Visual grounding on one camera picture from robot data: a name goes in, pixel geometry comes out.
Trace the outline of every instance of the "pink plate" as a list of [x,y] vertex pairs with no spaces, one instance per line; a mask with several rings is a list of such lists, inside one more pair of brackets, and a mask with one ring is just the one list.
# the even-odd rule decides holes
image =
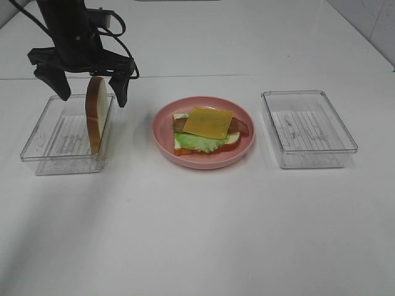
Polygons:
[[[218,154],[189,154],[176,156],[173,154],[172,116],[174,113],[188,113],[192,108],[208,107],[220,110],[233,110],[234,117],[247,124],[249,136],[241,137],[239,146],[232,151]],[[152,133],[156,144],[165,157],[172,162],[188,168],[210,170],[221,168],[237,162],[251,147],[255,137],[255,127],[251,116],[240,106],[219,97],[186,97],[163,107],[152,123]]]

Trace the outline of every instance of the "robotic arm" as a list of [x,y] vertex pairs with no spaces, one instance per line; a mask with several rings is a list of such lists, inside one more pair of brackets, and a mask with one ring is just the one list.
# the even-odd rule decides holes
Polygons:
[[[35,76],[50,86],[66,101],[70,86],[65,71],[89,72],[91,76],[110,76],[110,86],[117,96],[118,105],[124,107],[130,79],[137,79],[139,71],[127,47],[118,39],[125,30],[123,20],[112,10],[87,9],[83,0],[37,0],[47,28],[23,7],[9,0],[15,7],[37,23],[51,38],[55,47],[33,48],[28,53]],[[121,24],[118,34],[108,30],[110,16]],[[100,35],[111,36],[128,53],[128,57],[103,48]]]

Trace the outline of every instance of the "white bread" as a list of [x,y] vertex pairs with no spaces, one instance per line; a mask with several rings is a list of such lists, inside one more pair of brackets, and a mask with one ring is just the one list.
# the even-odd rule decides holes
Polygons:
[[86,125],[92,154],[99,150],[108,109],[106,82],[102,77],[94,76],[89,81],[85,99]]

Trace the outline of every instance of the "bacon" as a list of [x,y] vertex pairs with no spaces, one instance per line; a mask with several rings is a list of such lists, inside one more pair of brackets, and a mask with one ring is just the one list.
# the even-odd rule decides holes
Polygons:
[[[173,130],[175,133],[184,133],[183,128],[186,123],[187,118],[177,118],[173,120]],[[228,128],[228,134],[240,132],[243,136],[248,136],[248,127],[241,120],[232,117],[230,126]]]

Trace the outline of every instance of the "wall tile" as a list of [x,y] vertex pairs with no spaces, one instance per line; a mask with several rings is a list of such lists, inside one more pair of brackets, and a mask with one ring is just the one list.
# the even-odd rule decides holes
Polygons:
[[327,0],[369,39],[385,0]]
[[370,42],[395,65],[395,0],[385,0]]

